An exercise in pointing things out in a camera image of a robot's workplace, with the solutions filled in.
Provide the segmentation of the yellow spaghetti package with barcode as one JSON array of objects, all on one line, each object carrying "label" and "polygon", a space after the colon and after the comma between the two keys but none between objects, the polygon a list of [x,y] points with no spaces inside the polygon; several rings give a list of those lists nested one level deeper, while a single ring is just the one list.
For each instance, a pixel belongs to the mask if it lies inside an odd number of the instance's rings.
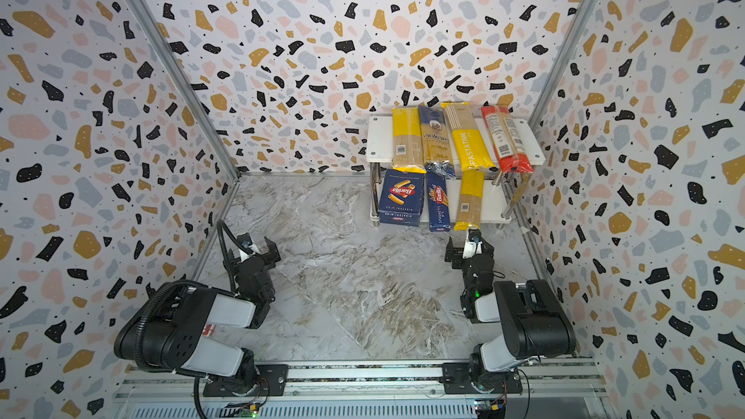
[{"label": "yellow spaghetti package with barcode", "polygon": [[425,174],[418,108],[394,108],[392,123],[393,168],[405,173]]}]

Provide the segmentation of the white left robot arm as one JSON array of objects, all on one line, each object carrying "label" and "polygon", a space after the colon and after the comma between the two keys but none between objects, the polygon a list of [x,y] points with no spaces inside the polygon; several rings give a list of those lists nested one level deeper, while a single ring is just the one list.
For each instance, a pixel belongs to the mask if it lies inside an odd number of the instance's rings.
[{"label": "white left robot arm", "polygon": [[265,243],[264,253],[256,246],[239,255],[226,252],[233,291],[189,279],[163,284],[121,329],[114,355],[144,372],[212,376],[252,386],[258,376],[252,352],[212,339],[205,329],[256,330],[263,324],[275,302],[270,271],[281,261],[275,242]]}]

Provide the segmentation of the blue clear spaghetti bag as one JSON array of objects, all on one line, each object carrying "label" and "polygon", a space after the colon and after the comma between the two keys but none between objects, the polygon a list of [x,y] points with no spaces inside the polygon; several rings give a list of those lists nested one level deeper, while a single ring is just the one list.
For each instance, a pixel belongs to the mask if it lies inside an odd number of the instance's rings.
[{"label": "blue clear spaghetti bag", "polygon": [[420,105],[418,113],[425,170],[452,180],[455,178],[455,168],[444,111],[440,108]]}]

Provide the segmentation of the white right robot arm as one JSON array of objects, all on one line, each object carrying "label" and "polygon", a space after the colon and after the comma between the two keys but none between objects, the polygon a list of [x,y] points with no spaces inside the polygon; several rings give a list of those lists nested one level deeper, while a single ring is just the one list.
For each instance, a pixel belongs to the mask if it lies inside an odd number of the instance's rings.
[{"label": "white right robot arm", "polygon": [[475,347],[469,373],[509,372],[532,361],[570,355],[576,335],[550,285],[543,279],[513,282],[495,269],[496,250],[477,229],[468,231],[465,244],[449,240],[444,261],[459,271],[464,290],[460,306],[475,324],[498,324],[502,333]]}]

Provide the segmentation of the blue Barilla spaghetti box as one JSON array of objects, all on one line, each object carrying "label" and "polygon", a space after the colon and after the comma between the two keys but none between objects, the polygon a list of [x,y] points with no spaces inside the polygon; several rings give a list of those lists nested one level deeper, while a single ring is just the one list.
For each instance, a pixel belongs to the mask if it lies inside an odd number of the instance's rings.
[{"label": "blue Barilla spaghetti box", "polygon": [[451,228],[446,180],[434,172],[426,174],[429,227],[432,232],[449,232]]}]

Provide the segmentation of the yellow Pastatime spaghetti package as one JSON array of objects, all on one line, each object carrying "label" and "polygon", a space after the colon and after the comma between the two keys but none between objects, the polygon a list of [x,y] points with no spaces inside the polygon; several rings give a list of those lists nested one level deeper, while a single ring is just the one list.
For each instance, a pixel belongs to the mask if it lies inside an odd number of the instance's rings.
[{"label": "yellow Pastatime spaghetti package", "polygon": [[482,139],[471,107],[465,103],[442,104],[445,121],[463,172],[489,171],[496,167]]}]

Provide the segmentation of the red spaghetti package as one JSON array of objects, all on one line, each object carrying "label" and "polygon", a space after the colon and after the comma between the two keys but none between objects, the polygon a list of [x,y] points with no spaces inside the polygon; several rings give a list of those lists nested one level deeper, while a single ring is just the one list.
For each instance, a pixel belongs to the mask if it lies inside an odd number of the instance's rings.
[{"label": "red spaghetti package", "polygon": [[490,132],[500,170],[504,174],[533,174],[534,168],[508,108],[484,106],[480,111]]}]

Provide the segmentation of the blue Barilla rigatoni box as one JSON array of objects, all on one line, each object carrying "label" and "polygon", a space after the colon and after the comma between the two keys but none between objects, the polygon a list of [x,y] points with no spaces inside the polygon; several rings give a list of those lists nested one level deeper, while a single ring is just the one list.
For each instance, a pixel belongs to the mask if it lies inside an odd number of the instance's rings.
[{"label": "blue Barilla rigatoni box", "polygon": [[416,227],[424,207],[425,176],[389,169],[385,172],[378,201],[379,221]]}]

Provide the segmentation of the yellow clear spaghetti package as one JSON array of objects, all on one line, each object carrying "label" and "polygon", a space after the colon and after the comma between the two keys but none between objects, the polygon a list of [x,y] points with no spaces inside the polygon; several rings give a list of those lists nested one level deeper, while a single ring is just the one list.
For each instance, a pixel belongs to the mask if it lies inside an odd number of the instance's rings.
[{"label": "yellow clear spaghetti package", "polygon": [[455,231],[480,228],[484,177],[485,174],[477,170],[469,170],[463,174]]}]

